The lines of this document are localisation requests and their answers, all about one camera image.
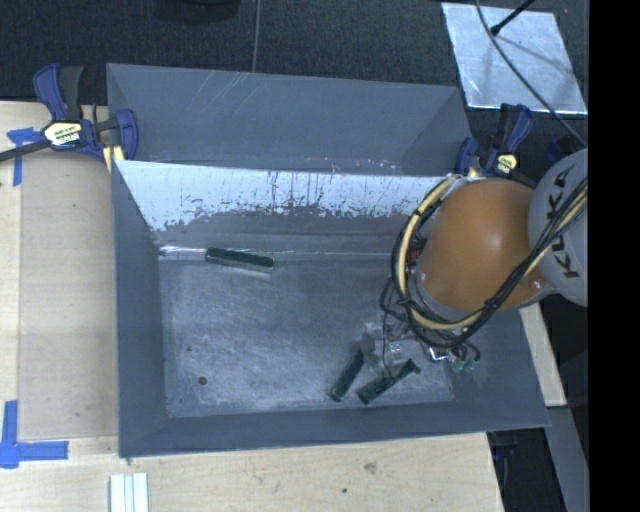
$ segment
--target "gray bin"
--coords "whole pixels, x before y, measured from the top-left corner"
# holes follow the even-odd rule
[[[138,119],[113,170],[120,455],[361,442],[548,425],[517,311],[470,374],[429,362],[363,405],[365,331],[393,241],[469,135],[451,87],[110,65]],[[270,274],[204,261],[266,254]]]

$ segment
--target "orange sphere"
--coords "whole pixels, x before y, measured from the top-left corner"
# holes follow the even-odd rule
[[[470,182],[445,198],[418,262],[427,294],[460,311],[481,308],[530,252],[532,196],[533,190],[520,183],[489,178]],[[528,301],[545,284],[534,269],[502,309]]]

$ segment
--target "floor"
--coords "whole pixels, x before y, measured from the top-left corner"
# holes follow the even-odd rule
[[[519,3],[482,2],[507,8]],[[85,66],[82,104],[107,103],[107,62],[459,86],[435,0],[68,0],[64,9],[57,2],[27,4],[3,5],[0,99],[35,101],[33,74],[53,62]],[[539,0],[530,8],[555,15],[588,106],[589,0]],[[564,131],[547,114],[534,117],[520,161],[537,180],[550,166],[547,145]],[[498,114],[470,110],[468,118],[474,135],[482,136],[495,129]],[[584,117],[568,123],[587,138]],[[587,310],[560,296],[545,299],[542,308],[561,373],[571,375],[565,385],[588,461]],[[507,511],[564,510],[541,430],[489,438]]]

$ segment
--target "wire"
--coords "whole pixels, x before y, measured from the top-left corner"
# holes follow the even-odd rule
[[[256,28],[255,28],[255,37],[253,39],[253,59],[251,61],[251,72],[256,72],[256,67],[258,65],[258,43],[260,42],[260,11],[261,11],[262,1],[257,0],[256,5]]]
[[[509,14],[509,16],[503,19],[500,23],[491,27],[491,34],[494,36],[497,36],[498,33],[511,22],[511,20],[513,20],[516,16],[519,16],[522,11],[524,11],[527,7],[529,7],[535,1],[536,0],[527,0],[525,3],[520,5],[520,7],[518,7],[515,11]]]
[[[389,369],[389,366],[387,365],[387,360],[386,360],[387,345],[389,343],[389,340],[387,339],[386,327],[387,327],[387,315],[385,314],[384,318],[382,319],[382,364],[384,366],[385,371],[387,372],[387,377],[391,378],[393,377],[393,374],[391,373],[391,370]]]
[[[491,41],[491,43],[493,44],[493,46],[495,47],[497,52],[500,54],[500,56],[503,58],[504,62],[507,64],[507,66],[509,66],[509,68],[511,69],[513,74],[516,75],[518,77],[518,79],[522,82],[522,84],[527,89],[529,89],[531,94],[533,94],[536,97],[536,99],[540,103],[542,103],[542,105],[544,105],[544,107],[549,111],[549,113],[560,122],[560,124],[564,127],[564,129],[567,130],[573,137],[575,137],[575,139],[580,144],[582,144],[582,147],[586,148],[587,147],[587,143],[584,141],[584,139],[580,135],[578,135],[578,132],[576,132],[573,128],[571,128],[571,126],[569,126],[569,124],[564,119],[562,119],[560,117],[560,115],[553,109],[553,107],[547,101],[545,101],[545,99],[540,95],[540,93],[516,69],[516,67],[511,62],[511,60],[509,60],[509,58],[506,56],[506,54],[504,53],[502,48],[500,48],[500,46],[496,42],[494,35],[491,33],[491,29],[489,28],[489,25],[487,24],[487,20],[485,19],[484,14],[482,13],[482,9],[480,7],[479,0],[474,0],[474,3],[475,3],[475,6],[476,6],[476,11],[478,12],[478,16],[480,17],[480,22],[482,23],[482,27],[484,28],[485,32],[487,33],[487,36],[489,37],[489,40]]]
[[[473,343],[471,343],[469,340],[464,342],[464,346],[473,350],[476,353],[476,355],[473,357],[473,360],[476,363],[480,362],[480,349],[476,347]]]

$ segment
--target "green object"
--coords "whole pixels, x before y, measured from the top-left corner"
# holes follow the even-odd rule
[[[229,251],[227,249],[207,249],[206,261],[258,272],[271,272],[273,270],[273,258],[248,252]]]
[[[463,371],[470,372],[476,367],[477,364],[478,364],[478,361],[474,358],[470,358],[470,359],[455,358],[454,360],[451,361],[451,369],[453,370],[454,373],[460,373]]]

